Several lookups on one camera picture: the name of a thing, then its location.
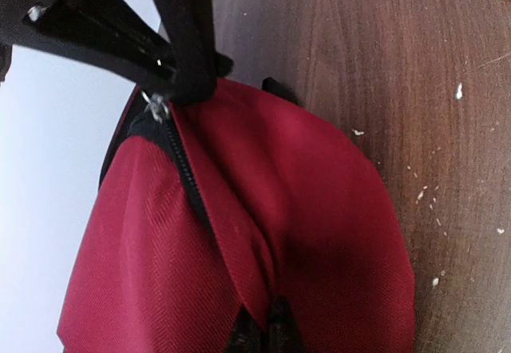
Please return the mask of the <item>red student backpack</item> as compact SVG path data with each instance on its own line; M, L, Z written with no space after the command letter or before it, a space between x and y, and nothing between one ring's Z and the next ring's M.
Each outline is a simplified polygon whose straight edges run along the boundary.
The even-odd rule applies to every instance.
M411 352L414 273L374 165L337 128L219 80L136 89L101 171L57 334L66 352L224 352L284 297L305 352Z

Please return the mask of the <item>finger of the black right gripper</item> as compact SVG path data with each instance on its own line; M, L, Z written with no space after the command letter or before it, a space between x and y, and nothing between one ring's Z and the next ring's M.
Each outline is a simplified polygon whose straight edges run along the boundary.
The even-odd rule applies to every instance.
M167 34L175 73L164 96L175 105L209 99L217 79L227 77L234 62L216 50L212 0L153 0Z

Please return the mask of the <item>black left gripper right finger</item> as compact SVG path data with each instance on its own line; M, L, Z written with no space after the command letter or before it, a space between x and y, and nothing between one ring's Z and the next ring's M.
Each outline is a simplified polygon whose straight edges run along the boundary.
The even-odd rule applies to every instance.
M271 353L299 353L306 351L291 306L284 297L277 298L269 312L267 351Z

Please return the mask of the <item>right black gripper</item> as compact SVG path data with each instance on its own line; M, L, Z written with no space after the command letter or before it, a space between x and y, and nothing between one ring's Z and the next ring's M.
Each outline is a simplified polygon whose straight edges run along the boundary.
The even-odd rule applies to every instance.
M1 80L14 46L106 69L145 89L172 89L171 45L124 0L1 0Z

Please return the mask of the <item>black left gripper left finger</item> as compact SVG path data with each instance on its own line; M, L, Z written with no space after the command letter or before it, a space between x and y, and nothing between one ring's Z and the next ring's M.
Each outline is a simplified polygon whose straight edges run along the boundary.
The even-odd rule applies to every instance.
M224 353L263 353L265 334L245 307L236 317Z

